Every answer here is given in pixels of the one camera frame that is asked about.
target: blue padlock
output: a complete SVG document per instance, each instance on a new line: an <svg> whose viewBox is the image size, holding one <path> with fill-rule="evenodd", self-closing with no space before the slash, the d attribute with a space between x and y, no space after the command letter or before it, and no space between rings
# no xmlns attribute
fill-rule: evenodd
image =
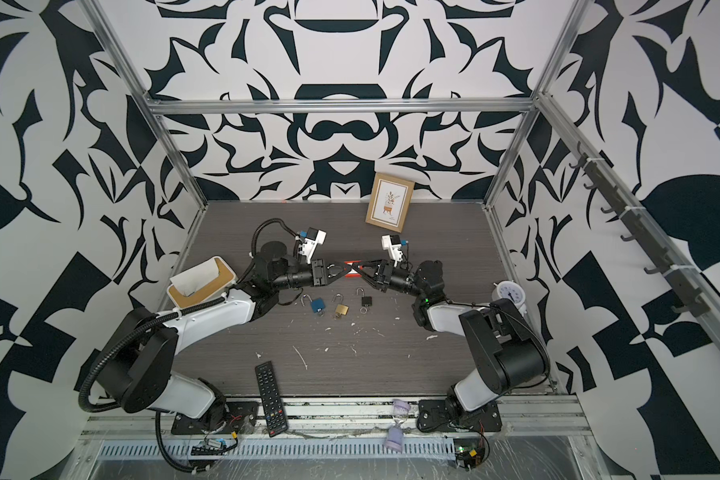
<svg viewBox="0 0 720 480"><path fill-rule="evenodd" d="M312 312L322 316L326 312L326 303L322 301L322 298L312 300L312 298L306 293L302 295L302 306L304 306L304 297L309 299L309 306L312 308Z"/></svg>

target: framed plant illustration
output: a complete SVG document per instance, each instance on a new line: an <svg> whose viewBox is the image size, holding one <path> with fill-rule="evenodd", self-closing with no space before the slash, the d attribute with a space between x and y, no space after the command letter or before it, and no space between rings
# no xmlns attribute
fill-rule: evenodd
<svg viewBox="0 0 720 480"><path fill-rule="evenodd" d="M376 174L365 223L402 232L414 185L409 180Z"/></svg>

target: clock face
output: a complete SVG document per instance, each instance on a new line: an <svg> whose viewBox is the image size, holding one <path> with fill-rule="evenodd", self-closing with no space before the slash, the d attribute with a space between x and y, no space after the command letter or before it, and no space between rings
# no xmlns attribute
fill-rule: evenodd
<svg viewBox="0 0 720 480"><path fill-rule="evenodd" d="M499 286L499 296L512 300L512 303L518 304L525 301L525 292L522 291L517 283L504 283Z"/></svg>

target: tissue box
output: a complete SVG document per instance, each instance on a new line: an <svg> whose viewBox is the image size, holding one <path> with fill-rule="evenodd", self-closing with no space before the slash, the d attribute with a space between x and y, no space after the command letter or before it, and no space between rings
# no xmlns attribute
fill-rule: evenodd
<svg viewBox="0 0 720 480"><path fill-rule="evenodd" d="M168 287L168 296L174 305L179 308L187 308L188 306L197 305L206 300L218 296L225 288L235 283L237 275L229 265L220 257L212 257L219 267L219 275L211 282L207 283L203 288L189 296L184 296L171 284Z"/></svg>

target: padlock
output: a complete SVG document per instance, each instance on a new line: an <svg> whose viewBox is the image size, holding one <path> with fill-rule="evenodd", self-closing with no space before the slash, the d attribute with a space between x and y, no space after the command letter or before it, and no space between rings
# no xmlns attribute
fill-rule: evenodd
<svg viewBox="0 0 720 480"><path fill-rule="evenodd" d="M344 299L344 296L341 293L336 293L333 297L334 303L336 303L336 297L340 299L339 302ZM339 303L338 305L336 305L336 313L333 316L334 320L338 320L339 318L341 318L342 315L346 315L347 312L349 312L349 307Z"/></svg>
<svg viewBox="0 0 720 480"><path fill-rule="evenodd" d="M365 290L358 288L355 290L355 295L359 292L360 295L360 313L368 313L368 308L373 305L373 297L365 296Z"/></svg>
<svg viewBox="0 0 720 480"><path fill-rule="evenodd" d="M326 303L322 301L322 298L312 300L312 298L305 293L302 295L302 306L305 306L304 297L309 299L309 306L312 308L312 312L317 313L320 316L326 313Z"/></svg>

